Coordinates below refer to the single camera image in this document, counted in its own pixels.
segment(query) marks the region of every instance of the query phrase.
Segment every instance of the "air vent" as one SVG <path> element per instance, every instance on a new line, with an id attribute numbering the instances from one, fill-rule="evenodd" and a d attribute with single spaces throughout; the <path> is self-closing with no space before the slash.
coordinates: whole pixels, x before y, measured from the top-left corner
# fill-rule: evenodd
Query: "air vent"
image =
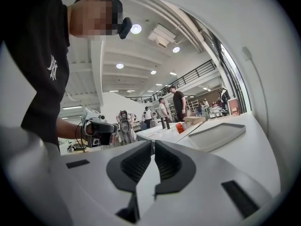
<path id="1" fill-rule="evenodd" d="M 155 41 L 161 48 L 167 48 L 167 45 L 171 42 L 174 43 L 176 35 L 170 32 L 167 28 L 160 24 L 151 31 L 149 40 Z"/>

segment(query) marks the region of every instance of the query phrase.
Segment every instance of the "balcony railing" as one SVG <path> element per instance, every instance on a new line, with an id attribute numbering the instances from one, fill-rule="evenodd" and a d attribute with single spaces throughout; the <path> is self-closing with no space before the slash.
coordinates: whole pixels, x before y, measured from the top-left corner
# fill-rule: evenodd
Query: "balcony railing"
<path id="1" fill-rule="evenodd" d="M 148 102 L 153 102 L 152 97 L 150 96 L 142 96 L 142 97 L 127 97 L 131 100 L 134 100 L 135 102 L 138 103 L 148 103 Z"/>
<path id="2" fill-rule="evenodd" d="M 159 92 L 153 94 L 150 97 L 127 97 L 131 100 L 137 101 L 139 103 L 147 103 L 147 102 L 153 102 L 155 100 L 158 100 L 159 98 L 163 97 L 164 95 L 167 95 L 169 93 L 169 87 L 174 85 L 176 88 L 179 88 L 185 84 L 188 84 L 195 79 L 215 70 L 215 65 L 213 64 L 212 60 L 208 60 L 207 62 L 203 63 L 199 67 L 195 68 L 194 70 L 188 72 L 184 76 L 178 78 L 176 81 L 172 82 L 168 86 L 161 89 Z"/>

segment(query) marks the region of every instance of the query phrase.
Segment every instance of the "black t-shirt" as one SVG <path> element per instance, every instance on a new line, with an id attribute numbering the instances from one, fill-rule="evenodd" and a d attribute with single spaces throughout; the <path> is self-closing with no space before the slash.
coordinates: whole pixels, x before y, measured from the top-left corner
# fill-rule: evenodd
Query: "black t-shirt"
<path id="1" fill-rule="evenodd" d="M 175 107 L 175 111 L 178 113 L 178 114 L 181 114 L 182 113 L 182 109 L 183 109 L 183 103 L 182 103 L 182 98 L 184 97 L 184 94 L 180 91 L 176 91 L 174 93 L 174 97 L 173 97 L 173 100 L 174 100 L 174 107 Z"/>
<path id="2" fill-rule="evenodd" d="M 55 125 L 69 78 L 67 7 L 62 0 L 28 0 L 20 9 L 9 21 L 18 29 L 4 41 L 37 91 L 21 126 L 58 145 Z"/>

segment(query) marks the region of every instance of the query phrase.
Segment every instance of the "white logo print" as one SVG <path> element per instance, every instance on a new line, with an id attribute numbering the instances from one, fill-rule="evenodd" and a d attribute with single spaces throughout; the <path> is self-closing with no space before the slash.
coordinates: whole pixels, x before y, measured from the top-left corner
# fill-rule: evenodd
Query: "white logo print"
<path id="1" fill-rule="evenodd" d="M 56 80 L 55 74 L 56 74 L 57 64 L 56 64 L 56 60 L 53 56 L 51 56 L 51 65 L 47 69 L 51 70 L 50 78 L 52 78 L 53 81 Z"/>

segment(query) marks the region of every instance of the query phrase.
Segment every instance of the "cable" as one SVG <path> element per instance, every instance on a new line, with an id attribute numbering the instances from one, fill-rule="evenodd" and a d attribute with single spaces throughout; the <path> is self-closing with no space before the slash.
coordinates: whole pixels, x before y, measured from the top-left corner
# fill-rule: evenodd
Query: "cable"
<path id="1" fill-rule="evenodd" d="M 82 137 L 81 137 L 81 128 L 80 128 L 80 131 L 79 131 L 79 136 L 80 136 L 81 144 L 82 144 L 82 146 L 83 146 L 83 152 L 86 152 L 86 151 L 85 151 L 84 144 L 83 144 L 83 139 L 82 139 Z"/>
<path id="2" fill-rule="evenodd" d="M 81 122 L 77 125 L 77 127 L 75 129 L 75 139 L 76 139 L 77 143 L 79 144 L 79 146 L 82 148 L 83 152 L 85 152 L 84 146 L 79 143 L 79 141 L 77 140 L 77 137 L 76 137 L 77 128 L 79 127 L 80 124 L 81 124 Z"/>

